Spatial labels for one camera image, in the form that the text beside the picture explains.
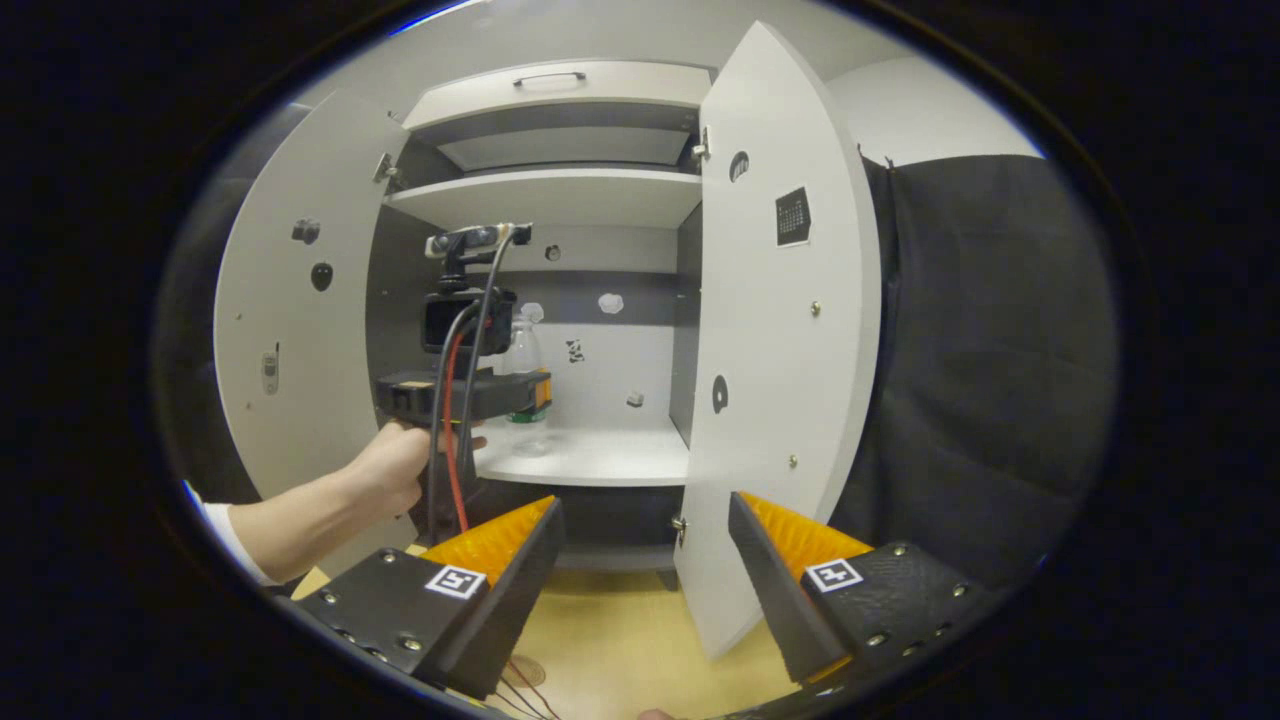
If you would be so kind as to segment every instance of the plastic bottle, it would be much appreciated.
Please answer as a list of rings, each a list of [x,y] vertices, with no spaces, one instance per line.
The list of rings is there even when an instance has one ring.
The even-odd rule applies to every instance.
[[[534,319],[530,318],[527,306],[521,307],[520,314],[512,319],[511,328],[511,347],[502,357],[502,372],[504,374],[547,372],[538,336],[534,334]],[[538,397],[544,402],[541,407],[535,406],[527,411],[507,415],[515,441],[512,452],[521,457],[540,457],[550,448],[547,432],[549,407],[545,406],[545,401],[550,398],[550,388],[539,388]]]

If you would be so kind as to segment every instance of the drawer handle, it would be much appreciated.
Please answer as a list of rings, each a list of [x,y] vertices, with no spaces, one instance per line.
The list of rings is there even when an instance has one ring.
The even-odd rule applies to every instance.
[[[534,79],[534,78],[540,78],[540,77],[558,77],[558,76],[573,76],[577,79],[586,79],[586,73],[582,73],[582,72],[579,72],[579,70],[568,70],[568,72],[564,72],[564,73],[543,73],[540,76],[526,76],[526,77],[522,77],[522,78],[516,78],[516,82],[513,82],[511,85],[513,85],[516,87],[524,87],[526,79]]]

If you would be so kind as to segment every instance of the wooden floor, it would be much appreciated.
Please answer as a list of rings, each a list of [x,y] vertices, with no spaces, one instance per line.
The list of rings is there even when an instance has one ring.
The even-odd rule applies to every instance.
[[[293,597],[326,582],[312,570]],[[787,679],[764,623],[723,657],[707,660],[684,594],[664,589],[652,573],[557,570],[538,597],[516,655],[543,666],[547,680],[538,691],[562,720],[634,720],[650,707],[676,717],[710,717],[799,689]],[[504,685],[499,692],[520,702]],[[549,715],[531,691],[521,693]],[[486,703],[527,717],[497,696]]]

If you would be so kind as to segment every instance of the open cabinet door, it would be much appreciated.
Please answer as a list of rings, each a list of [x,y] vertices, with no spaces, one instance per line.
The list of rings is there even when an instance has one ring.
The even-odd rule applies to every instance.
[[[748,31],[701,123],[701,320],[676,568],[716,657],[762,618],[730,539],[730,492],[831,516],[870,398],[881,270],[847,123],[776,31]]]
[[[275,151],[236,218],[218,277],[214,359],[232,438],[264,498],[342,468],[378,432],[365,282],[387,179],[374,178],[383,154],[398,158],[407,140],[385,111],[330,95]],[[319,229],[314,240],[305,227],[294,240],[300,220]],[[408,518],[385,523],[321,569],[333,577],[415,537]]]

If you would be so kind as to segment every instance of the white wall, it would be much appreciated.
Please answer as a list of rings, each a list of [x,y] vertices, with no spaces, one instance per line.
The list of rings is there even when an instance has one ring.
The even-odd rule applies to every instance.
[[[960,155],[1043,155],[997,108],[923,58],[856,68],[827,82],[863,155],[896,165]]]
[[[756,19],[799,47],[823,79],[911,55],[810,0],[481,0],[370,47],[298,101],[315,105],[343,88],[403,118],[429,87],[511,65],[628,58],[719,68]]]

